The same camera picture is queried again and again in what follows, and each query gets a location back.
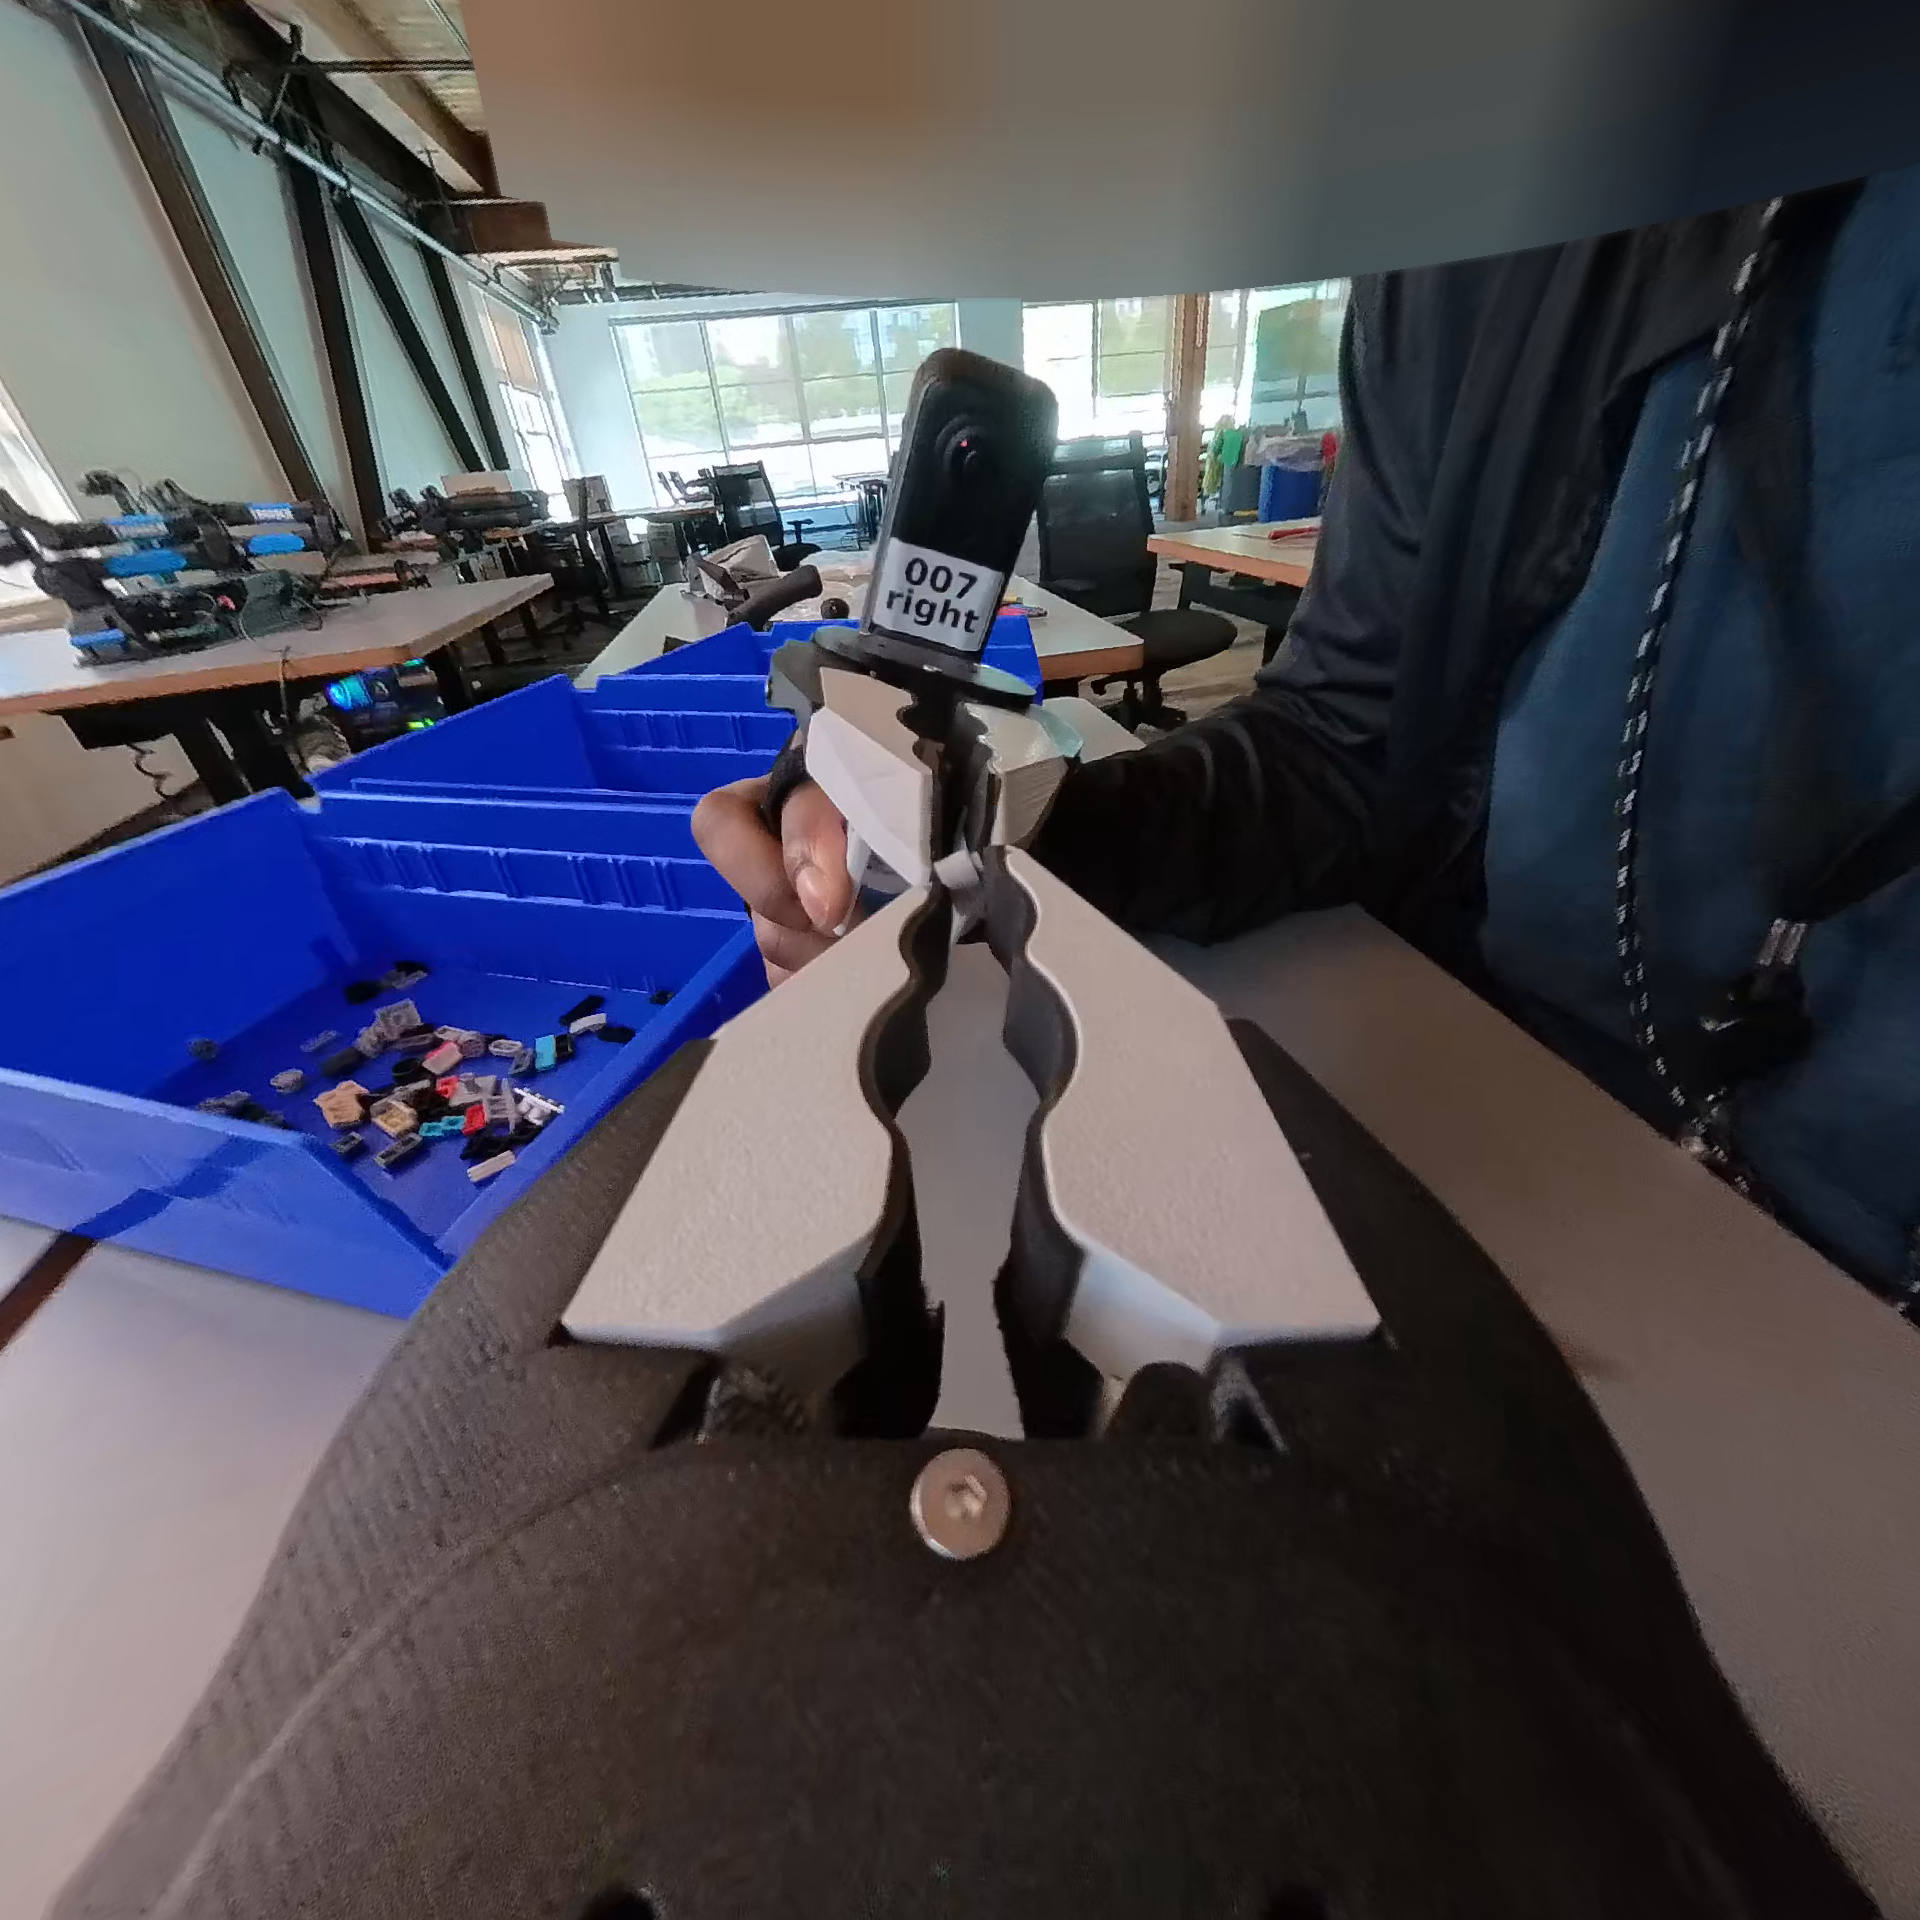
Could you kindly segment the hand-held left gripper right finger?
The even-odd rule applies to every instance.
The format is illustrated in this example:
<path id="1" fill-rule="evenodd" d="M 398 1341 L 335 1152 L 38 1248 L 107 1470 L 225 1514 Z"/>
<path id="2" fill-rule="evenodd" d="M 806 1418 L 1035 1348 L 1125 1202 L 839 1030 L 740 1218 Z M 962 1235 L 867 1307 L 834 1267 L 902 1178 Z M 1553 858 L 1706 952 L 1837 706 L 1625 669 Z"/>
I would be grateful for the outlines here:
<path id="1" fill-rule="evenodd" d="M 993 1281 L 1019 1422 L 1098 1422 L 1154 1362 L 1367 1344 L 1380 1307 L 1210 996 L 1035 856 L 993 856 L 1008 1056 L 1039 1104 Z"/>

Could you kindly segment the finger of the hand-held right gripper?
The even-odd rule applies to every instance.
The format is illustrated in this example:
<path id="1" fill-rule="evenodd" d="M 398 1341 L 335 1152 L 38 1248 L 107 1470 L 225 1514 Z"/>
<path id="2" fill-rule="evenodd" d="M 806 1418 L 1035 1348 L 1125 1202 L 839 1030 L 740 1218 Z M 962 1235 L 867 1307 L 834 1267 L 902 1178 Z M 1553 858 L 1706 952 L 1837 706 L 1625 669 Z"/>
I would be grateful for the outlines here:
<path id="1" fill-rule="evenodd" d="M 823 702 L 806 717 L 806 784 L 834 802 L 846 829 L 846 879 L 930 885 L 934 858 L 934 766 L 917 737 L 917 692 L 823 669 Z"/>
<path id="2" fill-rule="evenodd" d="M 976 717 L 976 870 L 1035 851 L 1088 739 L 1057 717 Z"/>

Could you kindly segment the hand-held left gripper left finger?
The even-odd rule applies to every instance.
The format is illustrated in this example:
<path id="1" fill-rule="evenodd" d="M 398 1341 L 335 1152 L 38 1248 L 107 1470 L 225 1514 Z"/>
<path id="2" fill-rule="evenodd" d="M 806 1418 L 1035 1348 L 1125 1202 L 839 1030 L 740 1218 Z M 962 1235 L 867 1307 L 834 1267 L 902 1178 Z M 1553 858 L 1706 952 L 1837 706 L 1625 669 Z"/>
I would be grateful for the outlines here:
<path id="1" fill-rule="evenodd" d="M 918 1281 L 902 1104 L 930 1080 L 950 934 L 950 885 L 906 885 L 708 1039 L 565 1307 L 576 1344 L 740 1362 L 839 1433 L 934 1422 L 950 1314 Z"/>

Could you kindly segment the blue plastic bin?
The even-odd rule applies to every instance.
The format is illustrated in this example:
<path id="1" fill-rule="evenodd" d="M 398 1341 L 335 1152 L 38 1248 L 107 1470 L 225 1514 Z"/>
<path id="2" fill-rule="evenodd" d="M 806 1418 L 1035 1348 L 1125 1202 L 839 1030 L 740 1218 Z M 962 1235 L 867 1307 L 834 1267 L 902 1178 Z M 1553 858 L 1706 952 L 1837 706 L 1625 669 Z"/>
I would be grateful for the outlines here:
<path id="1" fill-rule="evenodd" d="M 750 758 L 778 747 L 782 723 L 826 717 L 906 731 L 906 739 L 940 737 L 966 706 L 1035 706 L 1039 702 L 1039 650 L 1027 614 L 1002 614 L 984 637 L 984 664 L 950 675 L 918 675 L 902 664 L 846 655 L 853 623 L 771 623 L 723 631 L 593 692 L 576 692 L 587 758 Z"/>
<path id="2" fill-rule="evenodd" d="M 580 908 L 740 927 L 691 818 L 708 786 L 754 784 L 778 747 L 587 758 L 570 682 L 518 692 L 421 737 L 350 758 L 299 821 L 335 894 L 435 908 Z"/>
<path id="3" fill-rule="evenodd" d="M 409 1002 L 421 1024 L 565 1039 L 558 1110 L 474 1173 L 379 1167 L 316 1092 Z M 0 902 L 5 1218 L 409 1318 L 429 1284 L 678 1048 L 761 1002 L 740 902 L 691 802 L 258 795 Z"/>

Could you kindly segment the person's right forearm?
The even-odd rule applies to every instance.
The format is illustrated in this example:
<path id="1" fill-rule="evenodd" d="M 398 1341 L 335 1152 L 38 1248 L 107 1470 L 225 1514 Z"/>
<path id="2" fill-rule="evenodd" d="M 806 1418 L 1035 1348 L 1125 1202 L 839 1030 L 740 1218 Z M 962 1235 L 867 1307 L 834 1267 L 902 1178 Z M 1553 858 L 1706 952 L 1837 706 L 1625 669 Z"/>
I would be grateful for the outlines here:
<path id="1" fill-rule="evenodd" d="M 1035 858 L 1125 934 L 1239 941 L 1380 879 L 1386 697 L 1261 682 L 1077 763 Z"/>

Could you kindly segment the wooden top desk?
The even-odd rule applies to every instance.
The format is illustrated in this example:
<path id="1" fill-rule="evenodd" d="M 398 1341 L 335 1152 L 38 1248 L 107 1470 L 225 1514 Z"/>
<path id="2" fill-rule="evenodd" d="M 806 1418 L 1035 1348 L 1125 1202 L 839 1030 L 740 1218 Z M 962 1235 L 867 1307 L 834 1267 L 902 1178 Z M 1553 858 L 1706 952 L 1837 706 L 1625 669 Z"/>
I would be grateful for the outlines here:
<path id="1" fill-rule="evenodd" d="M 1165 522 L 1162 534 L 1148 534 L 1148 553 L 1177 567 L 1177 608 L 1261 623 L 1261 664 L 1274 664 L 1310 585 L 1317 527 L 1323 520 L 1210 527 Z"/>

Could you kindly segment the grey work desk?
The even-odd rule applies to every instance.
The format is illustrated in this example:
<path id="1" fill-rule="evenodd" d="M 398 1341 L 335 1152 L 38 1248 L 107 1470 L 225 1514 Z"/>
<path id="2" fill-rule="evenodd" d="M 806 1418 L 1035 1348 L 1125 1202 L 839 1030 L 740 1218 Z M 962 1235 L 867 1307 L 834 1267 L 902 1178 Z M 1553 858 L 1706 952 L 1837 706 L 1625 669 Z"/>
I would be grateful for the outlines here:
<path id="1" fill-rule="evenodd" d="M 1920 1344 L 1367 915 L 1165 948 L 1553 1333 L 1751 1723 L 1914 1914 Z M 0 1358 L 0 1914 L 45 1914 L 221 1670 L 391 1318 L 83 1254 Z"/>

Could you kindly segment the person's right hand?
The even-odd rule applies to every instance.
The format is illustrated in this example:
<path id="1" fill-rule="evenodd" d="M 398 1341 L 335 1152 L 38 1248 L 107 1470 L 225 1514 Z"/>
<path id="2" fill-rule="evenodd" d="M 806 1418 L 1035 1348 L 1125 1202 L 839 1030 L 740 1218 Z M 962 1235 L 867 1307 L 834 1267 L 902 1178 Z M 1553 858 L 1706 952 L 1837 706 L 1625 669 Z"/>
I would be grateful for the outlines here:
<path id="1" fill-rule="evenodd" d="M 846 875 L 839 806 L 815 784 L 792 784 L 782 795 L 782 821 L 771 829 L 771 786 L 778 784 L 708 786 L 691 829 L 750 908 L 761 971 L 782 986 L 864 921 L 864 885 Z"/>

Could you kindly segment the black office chair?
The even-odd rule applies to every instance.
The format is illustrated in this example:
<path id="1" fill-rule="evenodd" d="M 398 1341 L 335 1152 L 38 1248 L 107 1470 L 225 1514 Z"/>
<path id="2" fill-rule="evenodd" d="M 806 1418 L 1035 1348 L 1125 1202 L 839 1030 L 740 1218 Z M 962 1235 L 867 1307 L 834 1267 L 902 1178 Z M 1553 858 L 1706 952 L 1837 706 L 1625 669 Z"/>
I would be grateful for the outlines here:
<path id="1" fill-rule="evenodd" d="M 761 466 L 715 466 L 705 468 L 723 544 L 771 544 L 778 567 L 804 567 L 823 544 L 782 522 L 778 486 Z"/>
<path id="2" fill-rule="evenodd" d="M 1120 731 L 1182 731 L 1182 706 L 1165 702 L 1165 675 L 1210 664 L 1239 644 L 1219 608 L 1162 608 L 1162 557 L 1154 557 L 1154 493 L 1148 493 L 1148 440 L 1072 440 L 1052 452 L 1039 493 L 1039 592 L 1077 602 L 1088 614 L 1120 623 L 1142 644 L 1142 669 L 1098 675 L 1120 682 L 1103 706 Z"/>

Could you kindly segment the grey black handheld device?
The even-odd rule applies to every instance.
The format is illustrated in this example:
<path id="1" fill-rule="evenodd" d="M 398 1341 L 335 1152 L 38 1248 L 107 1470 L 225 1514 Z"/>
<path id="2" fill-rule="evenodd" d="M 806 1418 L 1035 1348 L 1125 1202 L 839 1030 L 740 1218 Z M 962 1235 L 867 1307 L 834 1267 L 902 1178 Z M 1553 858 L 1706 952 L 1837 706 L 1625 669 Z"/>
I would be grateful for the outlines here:
<path id="1" fill-rule="evenodd" d="M 826 598 L 815 566 L 782 566 L 789 553 L 778 553 L 771 534 L 740 534 L 715 557 L 691 566 L 691 602 L 723 614 L 723 631 L 771 631 L 789 608 L 806 608 Z"/>

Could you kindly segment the pile of loose bricks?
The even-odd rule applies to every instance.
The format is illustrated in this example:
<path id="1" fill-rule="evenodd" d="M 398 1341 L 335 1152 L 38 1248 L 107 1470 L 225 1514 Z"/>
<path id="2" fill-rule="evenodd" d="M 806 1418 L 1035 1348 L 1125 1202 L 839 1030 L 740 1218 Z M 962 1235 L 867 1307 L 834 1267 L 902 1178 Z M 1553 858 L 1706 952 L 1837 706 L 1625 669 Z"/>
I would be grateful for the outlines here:
<path id="1" fill-rule="evenodd" d="M 474 1202 L 587 1122 L 641 1024 L 641 996 L 407 960 L 323 980 L 241 1039 L 192 1030 L 162 1101 L 316 1141 L 407 1202 Z"/>

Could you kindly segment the person's black jacket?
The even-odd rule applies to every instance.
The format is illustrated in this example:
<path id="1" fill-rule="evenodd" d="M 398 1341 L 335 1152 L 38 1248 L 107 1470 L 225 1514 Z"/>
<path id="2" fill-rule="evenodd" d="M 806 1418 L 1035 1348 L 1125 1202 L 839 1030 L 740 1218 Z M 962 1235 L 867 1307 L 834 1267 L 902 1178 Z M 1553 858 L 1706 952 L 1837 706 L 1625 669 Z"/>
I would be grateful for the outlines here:
<path id="1" fill-rule="evenodd" d="M 1635 375 L 1698 341 L 1743 345 L 1772 212 L 1733 208 L 1349 294 L 1349 440 L 1274 682 L 1386 697 L 1367 902 L 1486 986 L 1505 692 L 1586 577 L 1640 411 Z"/>

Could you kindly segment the rainbow-lit computer tower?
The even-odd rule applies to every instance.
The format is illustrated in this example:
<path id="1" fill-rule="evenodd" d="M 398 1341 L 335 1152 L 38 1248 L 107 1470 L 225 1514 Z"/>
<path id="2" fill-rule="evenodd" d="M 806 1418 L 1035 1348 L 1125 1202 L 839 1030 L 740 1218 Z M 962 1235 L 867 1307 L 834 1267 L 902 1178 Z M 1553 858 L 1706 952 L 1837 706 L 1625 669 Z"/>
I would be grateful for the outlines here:
<path id="1" fill-rule="evenodd" d="M 379 747 L 435 731 L 443 697 L 429 664 L 398 664 L 323 682 L 323 717 L 350 747 Z"/>

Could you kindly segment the equipment workbench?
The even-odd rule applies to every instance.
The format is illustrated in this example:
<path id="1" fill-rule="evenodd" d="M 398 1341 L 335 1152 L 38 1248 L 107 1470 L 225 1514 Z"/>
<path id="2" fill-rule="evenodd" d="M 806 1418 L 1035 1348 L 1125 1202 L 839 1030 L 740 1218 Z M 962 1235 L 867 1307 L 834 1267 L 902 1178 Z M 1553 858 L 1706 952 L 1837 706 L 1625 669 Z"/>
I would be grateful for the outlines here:
<path id="1" fill-rule="evenodd" d="M 66 631 L 5 637 L 0 717 L 61 717 L 83 747 L 181 739 L 209 806 L 312 795 L 263 717 L 367 669 L 421 664 L 443 717 L 473 706 L 455 644 L 551 598 L 551 577 L 398 592 L 323 608 L 316 631 L 230 637 L 192 655 L 81 664 Z"/>

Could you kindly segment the person's navy hoodie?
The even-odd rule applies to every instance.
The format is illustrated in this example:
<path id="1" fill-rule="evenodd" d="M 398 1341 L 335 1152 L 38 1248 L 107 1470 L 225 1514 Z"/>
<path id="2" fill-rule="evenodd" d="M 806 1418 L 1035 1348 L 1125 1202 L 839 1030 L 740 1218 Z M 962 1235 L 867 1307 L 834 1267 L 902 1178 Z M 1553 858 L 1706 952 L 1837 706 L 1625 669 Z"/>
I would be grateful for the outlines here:
<path id="1" fill-rule="evenodd" d="M 1914 165 L 1779 208 L 1635 375 L 1486 818 L 1486 971 L 1914 1326 Z"/>

